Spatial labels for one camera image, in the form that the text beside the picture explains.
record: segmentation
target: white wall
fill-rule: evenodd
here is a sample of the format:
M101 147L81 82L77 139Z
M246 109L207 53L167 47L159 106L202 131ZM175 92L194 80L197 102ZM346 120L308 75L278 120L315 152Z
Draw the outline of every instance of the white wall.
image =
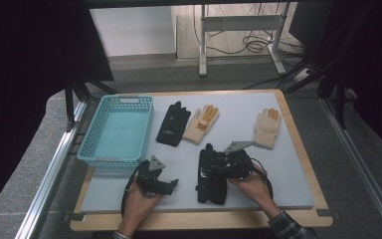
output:
M91 9L108 57L175 53L171 7Z

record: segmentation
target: white glove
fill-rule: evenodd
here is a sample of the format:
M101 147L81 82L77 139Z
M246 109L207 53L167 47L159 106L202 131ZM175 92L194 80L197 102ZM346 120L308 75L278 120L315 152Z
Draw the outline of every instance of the white glove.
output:
M264 109L256 122L254 141L256 144L273 149L281 126L281 114L275 109Z
M198 109L188 123L182 138L199 144L203 140L204 135L210 131L219 114L219 110L212 105L204 106L202 112Z

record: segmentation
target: black glove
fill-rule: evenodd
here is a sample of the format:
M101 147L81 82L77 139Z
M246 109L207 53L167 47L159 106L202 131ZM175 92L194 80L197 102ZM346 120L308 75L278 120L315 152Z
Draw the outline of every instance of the black glove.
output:
M207 143L206 148L200 151L198 185L196 187L199 202L205 203L209 200L215 204L225 204L227 179L219 173L216 168L219 164L213 160L214 157L222 157L219 153L223 152L214 151L210 143Z
M160 127L156 141L176 146L182 139L191 113L181 108L181 102L170 105Z

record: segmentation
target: table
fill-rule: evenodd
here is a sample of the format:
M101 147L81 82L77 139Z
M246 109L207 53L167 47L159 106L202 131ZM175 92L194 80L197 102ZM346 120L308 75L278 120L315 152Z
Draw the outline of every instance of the table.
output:
M309 162L297 128L283 93L279 90L256 91L222 91L222 92L183 92L183 93L152 93L153 96L188 96L188 95L226 95L248 93L274 93L280 106L288 132L294 145L297 157L307 179L314 206L309 209L287 210L298 223L306 227L329 226L333 219L328 212L328 206L321 192L315 173ZM75 213L81 214L81 205L92 180L93 168L86 175ZM110 231L115 230L121 220L120 214L88 214L80 220L72 220L71 228L75 231ZM258 210L231 210L216 212L153 212L140 225L138 230L178 230L178 229L231 229L269 227L269 219L264 212Z

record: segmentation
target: orange glove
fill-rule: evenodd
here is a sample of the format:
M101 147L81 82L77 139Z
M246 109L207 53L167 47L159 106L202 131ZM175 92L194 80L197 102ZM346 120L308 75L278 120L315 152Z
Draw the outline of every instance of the orange glove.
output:
M204 135L210 131L219 114L219 110L212 105L204 106L203 111L198 109L188 123L182 138L199 144L203 140Z

